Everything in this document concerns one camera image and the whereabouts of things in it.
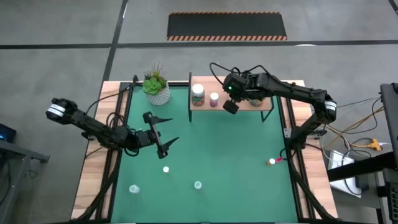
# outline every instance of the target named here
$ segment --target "black floor line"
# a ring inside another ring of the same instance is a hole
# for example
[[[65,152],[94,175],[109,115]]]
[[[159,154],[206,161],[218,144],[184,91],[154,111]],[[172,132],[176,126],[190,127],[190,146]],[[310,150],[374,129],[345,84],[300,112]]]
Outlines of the black floor line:
[[[111,44],[13,44],[0,45],[0,50],[29,50],[29,49],[107,49]]]
[[[118,23],[116,24],[116,28],[114,30],[112,46],[111,46],[111,49],[109,50],[109,55],[108,55],[108,59],[106,61],[106,65],[105,65],[104,75],[102,77],[102,82],[108,81],[109,76],[111,75],[113,59],[114,59],[114,55],[116,54],[116,48],[117,48],[117,44],[119,41],[120,32],[121,32],[123,20],[124,20],[124,14],[126,13],[128,2],[129,2],[128,0],[123,0],[122,6],[119,11]]]
[[[152,42],[152,43],[125,43],[125,44],[39,44],[39,45],[0,45],[0,50],[28,50],[28,49],[110,49],[104,79],[109,79],[110,69],[116,49],[143,49],[143,48],[174,48],[174,47],[277,47],[296,45],[396,45],[398,40],[314,40],[314,41],[232,41],[232,42]]]
[[[398,15],[398,6],[394,0],[388,0],[394,12]]]
[[[158,42],[118,44],[119,49],[173,48],[173,47],[275,47],[296,45],[386,45],[398,44],[398,40],[318,40],[318,41],[236,41],[236,42]]]

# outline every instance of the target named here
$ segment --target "wooden shelf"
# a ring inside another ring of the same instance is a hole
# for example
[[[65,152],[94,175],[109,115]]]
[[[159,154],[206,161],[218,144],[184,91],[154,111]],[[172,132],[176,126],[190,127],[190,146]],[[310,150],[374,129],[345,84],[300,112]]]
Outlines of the wooden shelf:
[[[225,77],[218,77],[222,82]],[[196,110],[224,110],[223,105],[226,100],[231,98],[223,90],[223,86],[217,81],[214,76],[191,76],[191,87],[195,84],[202,84],[205,88],[205,103],[201,106],[195,106],[190,99],[190,108],[192,111]],[[210,106],[210,94],[218,93],[218,104],[215,107]],[[269,111],[272,108],[270,98],[264,99],[261,106],[252,106],[248,101],[237,103],[240,111]]]

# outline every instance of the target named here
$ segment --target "gray floor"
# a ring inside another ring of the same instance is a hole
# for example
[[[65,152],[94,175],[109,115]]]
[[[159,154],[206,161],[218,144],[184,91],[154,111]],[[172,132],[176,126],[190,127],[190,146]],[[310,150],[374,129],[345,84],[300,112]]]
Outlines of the gray floor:
[[[0,0],[0,45],[110,43],[121,2]],[[132,0],[119,42],[165,42],[167,15],[173,11],[280,11],[289,40],[398,39],[398,17],[387,0]],[[0,50],[0,123],[17,129],[18,145],[51,155],[47,165],[32,163],[39,176],[25,179],[12,223],[61,222],[70,217],[87,142],[80,130],[55,124],[44,112],[53,97],[74,100],[82,109],[95,101],[108,53],[108,49]],[[307,86],[328,90],[342,105],[377,96],[381,83],[398,82],[397,58],[398,45],[119,49],[110,80],[131,80],[133,75],[142,79],[157,62],[164,65],[169,80],[186,80],[189,72],[209,75],[210,62],[242,69],[262,64],[280,79],[303,79]],[[371,104],[362,105],[334,125],[344,128],[370,112]],[[377,120],[374,131],[348,139],[389,142],[383,113]],[[368,121],[362,128],[373,125]],[[333,137],[328,134],[325,142]],[[340,142],[331,148],[344,151]],[[390,150],[386,146],[381,153]],[[350,196],[338,192],[334,196],[340,218],[377,222],[374,209],[349,203]]]

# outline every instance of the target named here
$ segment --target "green table surface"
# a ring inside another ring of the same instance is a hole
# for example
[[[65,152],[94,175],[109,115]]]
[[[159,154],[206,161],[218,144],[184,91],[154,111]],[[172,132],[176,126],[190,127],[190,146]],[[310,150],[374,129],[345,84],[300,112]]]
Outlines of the green table surface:
[[[297,222],[287,163],[266,164],[284,147],[277,105],[264,123],[258,111],[193,111],[190,123],[188,87],[170,91],[167,104],[154,106],[141,87],[134,88],[128,125],[149,129],[142,114],[151,111],[173,118],[156,125],[162,142],[180,139],[165,159],[157,157],[156,146],[137,157],[123,154],[111,221]],[[132,184],[138,194],[130,193]]]

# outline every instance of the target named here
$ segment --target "floor mat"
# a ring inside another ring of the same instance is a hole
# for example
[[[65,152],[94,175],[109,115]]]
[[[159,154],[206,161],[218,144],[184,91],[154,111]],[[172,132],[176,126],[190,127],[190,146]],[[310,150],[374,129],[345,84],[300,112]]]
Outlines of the floor mat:
[[[169,41],[287,40],[279,12],[172,12]]]

